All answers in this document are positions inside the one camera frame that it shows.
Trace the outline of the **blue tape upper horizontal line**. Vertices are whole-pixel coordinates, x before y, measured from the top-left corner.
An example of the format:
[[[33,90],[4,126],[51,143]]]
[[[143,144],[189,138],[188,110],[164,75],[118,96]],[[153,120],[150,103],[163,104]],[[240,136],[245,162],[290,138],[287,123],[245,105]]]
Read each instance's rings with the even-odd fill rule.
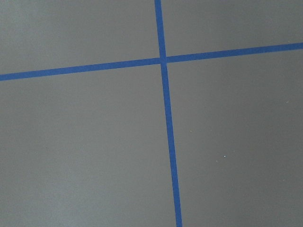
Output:
[[[215,58],[242,56],[242,55],[263,54],[269,52],[301,50],[302,48],[303,48],[302,43],[280,44],[280,45],[271,45],[271,46],[262,46],[262,47],[251,47],[251,48],[242,48],[242,49],[234,49],[234,50],[168,56],[166,57],[166,62],[176,63],[176,62],[185,62],[185,61],[207,60],[207,59],[215,59]],[[28,79],[28,78],[47,77],[47,76],[83,73],[83,72],[100,71],[100,70],[158,65],[158,64],[160,64],[160,58],[118,61],[118,62],[109,62],[109,63],[101,63],[101,64],[1,74],[0,80],[7,81],[7,80],[16,80],[16,79]]]

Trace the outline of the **blue tape left vertical line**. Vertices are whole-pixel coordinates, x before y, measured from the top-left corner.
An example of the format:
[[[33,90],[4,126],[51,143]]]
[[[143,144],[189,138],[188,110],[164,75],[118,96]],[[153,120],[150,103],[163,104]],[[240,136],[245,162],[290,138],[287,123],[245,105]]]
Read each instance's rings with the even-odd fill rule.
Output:
[[[182,223],[181,203],[180,203],[180,194],[179,194],[178,168],[177,168],[177,159],[176,159],[176,151],[175,151],[173,120],[171,113],[169,75],[168,75],[168,67],[167,67],[167,56],[166,56],[161,1],[156,0],[154,4],[155,4],[157,34],[158,34],[160,69],[161,69],[161,80],[162,80],[162,91],[163,91],[163,99],[164,99],[168,148],[169,148],[169,163],[170,163],[171,180],[172,180],[175,221],[176,221],[176,226],[181,227],[183,226],[183,223]]]

